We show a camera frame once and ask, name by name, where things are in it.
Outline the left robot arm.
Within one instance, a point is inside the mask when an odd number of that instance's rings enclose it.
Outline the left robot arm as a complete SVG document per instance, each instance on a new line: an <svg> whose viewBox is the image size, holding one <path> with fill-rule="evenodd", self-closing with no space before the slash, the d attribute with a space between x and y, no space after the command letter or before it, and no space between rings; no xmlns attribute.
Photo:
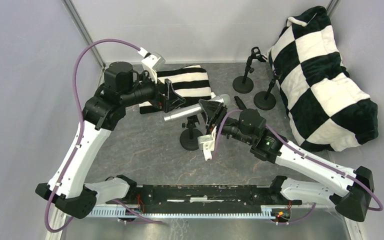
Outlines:
<svg viewBox="0 0 384 240"><path fill-rule="evenodd" d="M90 167L114 131L127 107L144 102L166 113L186 100L174 90L169 79L153 81L151 71L137 72L132 64L113 62L104 71L104 82L80 113L79 128L68 153L54 177L40 183L35 192L65 214L77 219L87 217L94 207L129 192L131 181L122 176L98 183L86 183Z"/></svg>

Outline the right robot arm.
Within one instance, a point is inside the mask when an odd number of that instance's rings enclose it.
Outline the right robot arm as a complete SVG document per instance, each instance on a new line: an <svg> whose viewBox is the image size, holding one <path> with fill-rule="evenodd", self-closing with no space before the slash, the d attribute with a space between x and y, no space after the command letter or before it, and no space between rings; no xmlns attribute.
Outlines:
<svg viewBox="0 0 384 240"><path fill-rule="evenodd" d="M267 125L256 109L239 111L237 119L220 101L200 100L205 117L206 135L197 141L204 159L210 161L218 149L221 135L250 146L250 152L261 161L295 170L310 178L309 182L277 176L272 191L289 201L302 201L333 207L343 217L363 222L376 199L372 171L330 162L310 153L279 135Z"/></svg>

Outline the black mic stand front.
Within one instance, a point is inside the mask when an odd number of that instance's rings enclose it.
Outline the black mic stand front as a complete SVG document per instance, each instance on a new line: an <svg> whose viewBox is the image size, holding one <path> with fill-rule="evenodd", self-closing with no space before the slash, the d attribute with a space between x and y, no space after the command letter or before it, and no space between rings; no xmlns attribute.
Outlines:
<svg viewBox="0 0 384 240"><path fill-rule="evenodd" d="M184 131L179 137L180 145L188 151L196 151L199 149L198 137L202 136L202 132L197 129L197 124L200 124L197 115L188 116L187 122L182 123Z"/></svg>

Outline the silver microphone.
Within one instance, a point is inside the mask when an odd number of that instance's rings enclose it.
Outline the silver microphone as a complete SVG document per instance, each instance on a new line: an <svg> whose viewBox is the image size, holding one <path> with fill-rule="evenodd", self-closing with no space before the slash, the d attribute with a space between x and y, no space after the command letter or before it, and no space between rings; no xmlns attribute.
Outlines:
<svg viewBox="0 0 384 240"><path fill-rule="evenodd" d="M200 101L204 102L204 103L207 103L207 102L216 103L217 102L217 103L223 103L225 105L229 105L231 102L231 97L228 94L220 94L220 95L216 95L215 97L213 97L210 100L200 99L198 101L198 103L196 103L196 104L193 104L193 105L190 105L187 107L181 107L181 108L178 108L178 109L175 109L175 110L172 110L172 111L166 113L163 116L164 122L171 122L171 121L175 121L178 119L187 118L187 117L190 117L193 115L203 113L204 110L203 110L203 107L202 107L202 104L200 103Z"/></svg>

